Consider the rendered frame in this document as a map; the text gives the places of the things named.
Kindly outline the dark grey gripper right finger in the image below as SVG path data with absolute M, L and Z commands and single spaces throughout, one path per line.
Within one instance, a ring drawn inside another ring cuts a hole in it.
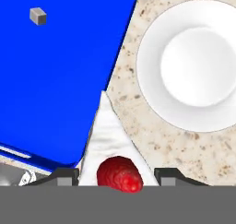
M 185 177 L 177 168 L 155 168 L 154 176 L 160 186 L 206 186 L 205 183 Z

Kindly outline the white cake slice with strawberry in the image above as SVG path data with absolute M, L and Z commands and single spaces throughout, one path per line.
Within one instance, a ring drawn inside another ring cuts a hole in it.
M 159 185 L 125 132 L 105 91 L 100 95 L 78 184 L 108 186 L 125 193 L 138 193 L 144 186 Z

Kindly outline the small beige cube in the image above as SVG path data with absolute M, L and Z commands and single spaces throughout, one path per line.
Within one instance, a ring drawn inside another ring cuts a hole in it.
M 47 14 L 40 7 L 33 7 L 29 11 L 29 19 L 36 25 L 44 25 L 46 18 Z

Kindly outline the blue tray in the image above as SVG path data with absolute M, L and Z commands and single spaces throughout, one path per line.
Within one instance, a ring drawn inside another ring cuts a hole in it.
M 0 0 L 1 155 L 47 171 L 78 164 L 135 5 Z

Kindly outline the grey metal sink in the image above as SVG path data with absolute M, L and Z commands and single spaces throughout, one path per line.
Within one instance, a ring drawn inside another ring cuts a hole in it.
M 0 186 L 52 184 L 44 174 L 0 163 Z

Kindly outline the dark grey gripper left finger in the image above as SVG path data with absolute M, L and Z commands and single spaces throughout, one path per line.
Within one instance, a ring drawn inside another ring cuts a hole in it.
M 29 186 L 78 186 L 79 169 L 60 168 L 52 172 L 48 177 L 29 183 Z

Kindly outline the white round plate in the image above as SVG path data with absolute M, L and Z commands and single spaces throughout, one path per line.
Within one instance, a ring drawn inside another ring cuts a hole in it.
M 236 124 L 236 7 L 185 1 L 160 14 L 138 48 L 139 87 L 152 110 L 184 130 Z

